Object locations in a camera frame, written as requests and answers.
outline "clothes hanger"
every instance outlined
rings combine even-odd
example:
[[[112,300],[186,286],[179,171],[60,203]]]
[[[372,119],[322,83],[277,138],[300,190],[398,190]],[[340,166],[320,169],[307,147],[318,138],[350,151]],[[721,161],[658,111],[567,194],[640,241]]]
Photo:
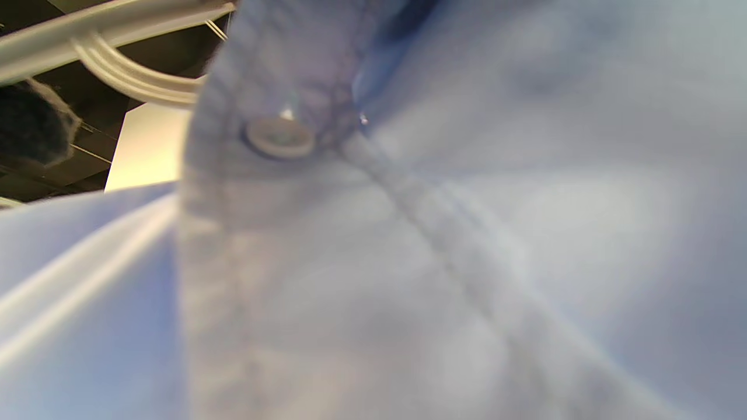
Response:
[[[227,0],[114,0],[83,9],[0,38],[0,84],[80,60],[131,98],[189,108],[201,78],[156,72],[115,46],[203,25],[234,9],[234,2]]]

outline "dark ceiling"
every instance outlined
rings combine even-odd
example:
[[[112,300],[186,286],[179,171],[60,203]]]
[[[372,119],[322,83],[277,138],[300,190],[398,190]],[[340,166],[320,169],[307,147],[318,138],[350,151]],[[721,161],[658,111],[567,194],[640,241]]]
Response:
[[[0,24],[6,35],[105,0],[1,0]],[[227,17],[216,21],[226,26]],[[220,38],[206,25],[162,35],[120,48],[138,63],[186,77],[202,74]],[[52,86],[83,119],[72,157],[52,167],[3,162],[0,197],[30,202],[103,189],[125,113],[138,105],[103,84],[79,62],[36,76]]]

